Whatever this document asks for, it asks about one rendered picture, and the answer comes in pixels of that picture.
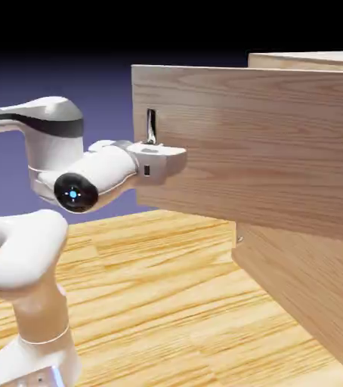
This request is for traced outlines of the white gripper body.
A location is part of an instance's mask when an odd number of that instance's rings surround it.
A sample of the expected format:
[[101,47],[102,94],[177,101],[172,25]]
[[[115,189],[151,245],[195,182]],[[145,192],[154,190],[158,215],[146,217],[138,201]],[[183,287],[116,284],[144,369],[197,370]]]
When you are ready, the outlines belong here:
[[137,160],[139,174],[144,178],[169,178],[182,172],[187,163],[184,148],[163,144],[134,143],[128,152]]

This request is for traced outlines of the curved silver door handle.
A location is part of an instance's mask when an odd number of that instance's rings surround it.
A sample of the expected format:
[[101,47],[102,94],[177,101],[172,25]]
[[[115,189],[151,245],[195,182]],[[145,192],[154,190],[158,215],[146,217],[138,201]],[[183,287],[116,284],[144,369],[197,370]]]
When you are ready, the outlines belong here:
[[155,145],[156,141],[156,111],[154,109],[147,109],[146,117],[146,141],[145,144]]

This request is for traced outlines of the light wood cabinet door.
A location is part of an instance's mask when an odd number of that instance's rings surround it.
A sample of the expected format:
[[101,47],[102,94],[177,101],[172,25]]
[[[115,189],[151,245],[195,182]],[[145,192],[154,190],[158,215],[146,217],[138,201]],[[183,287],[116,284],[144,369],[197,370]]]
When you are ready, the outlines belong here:
[[187,167],[137,191],[145,206],[343,240],[343,72],[131,68],[134,134]]

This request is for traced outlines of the light wood cabinet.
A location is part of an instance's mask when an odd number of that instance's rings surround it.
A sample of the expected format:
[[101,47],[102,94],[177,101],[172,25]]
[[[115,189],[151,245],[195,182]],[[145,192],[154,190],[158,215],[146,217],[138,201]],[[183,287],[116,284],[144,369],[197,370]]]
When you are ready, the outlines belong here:
[[343,364],[343,51],[251,54],[298,70],[306,98],[258,108],[237,135],[233,256]]

